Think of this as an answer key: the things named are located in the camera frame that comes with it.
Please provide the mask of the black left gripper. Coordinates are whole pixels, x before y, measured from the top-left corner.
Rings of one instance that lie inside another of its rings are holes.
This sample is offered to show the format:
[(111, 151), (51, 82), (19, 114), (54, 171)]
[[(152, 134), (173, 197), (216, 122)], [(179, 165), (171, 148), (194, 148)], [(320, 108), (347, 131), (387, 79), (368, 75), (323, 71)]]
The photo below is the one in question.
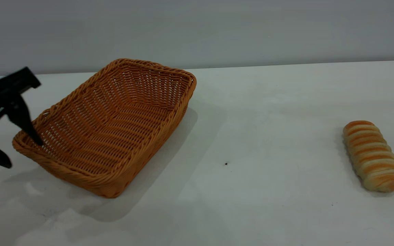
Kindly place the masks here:
[[(41, 137), (36, 132), (30, 113), (22, 94), (31, 88), (41, 85), (32, 71), (25, 67), (8, 76), (0, 78), (0, 119), (7, 115), (9, 120), (22, 129), (39, 146), (43, 145)], [(11, 168), (9, 157), (0, 150), (0, 166)]]

